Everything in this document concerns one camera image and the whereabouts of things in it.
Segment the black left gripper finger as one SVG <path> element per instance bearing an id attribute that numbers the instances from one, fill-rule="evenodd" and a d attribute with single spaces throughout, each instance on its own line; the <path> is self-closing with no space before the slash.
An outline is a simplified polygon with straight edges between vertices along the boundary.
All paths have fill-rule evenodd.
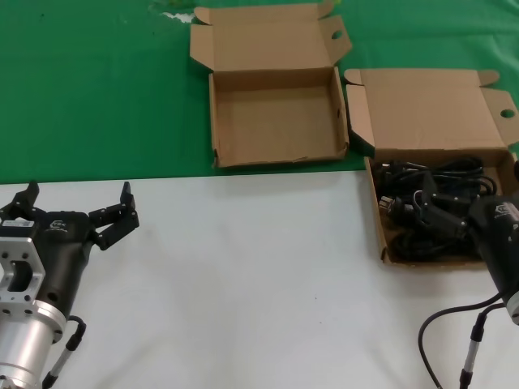
<path id="1" fill-rule="evenodd" d="M 34 206 L 39 193 L 37 182 L 29 182 L 25 190 L 18 192 L 10 203 L 1 208 L 1 220 L 39 220 L 45 214 L 43 210 Z"/>
<path id="2" fill-rule="evenodd" d="M 137 229 L 139 217 L 131 184 L 124 182 L 118 204 L 89 212 L 88 217 L 92 224 L 92 242 L 101 250 L 108 250 Z"/>

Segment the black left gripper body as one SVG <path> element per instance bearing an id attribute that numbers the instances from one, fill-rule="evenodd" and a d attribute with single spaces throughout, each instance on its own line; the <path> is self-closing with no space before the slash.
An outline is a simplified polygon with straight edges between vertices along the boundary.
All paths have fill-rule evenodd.
<path id="1" fill-rule="evenodd" d="M 63 316 L 71 314 L 93 246 L 92 224 L 83 212 L 44 212 L 36 209 L 34 243 L 45 269 L 36 299 Z"/>

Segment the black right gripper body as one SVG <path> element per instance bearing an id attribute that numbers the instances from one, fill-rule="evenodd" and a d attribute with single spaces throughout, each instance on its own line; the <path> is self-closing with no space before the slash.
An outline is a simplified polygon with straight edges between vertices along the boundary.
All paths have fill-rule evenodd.
<path id="1" fill-rule="evenodd" d="M 518 291 L 518 197 L 481 198 L 470 207 L 468 221 L 480 257 L 507 302 Z"/>

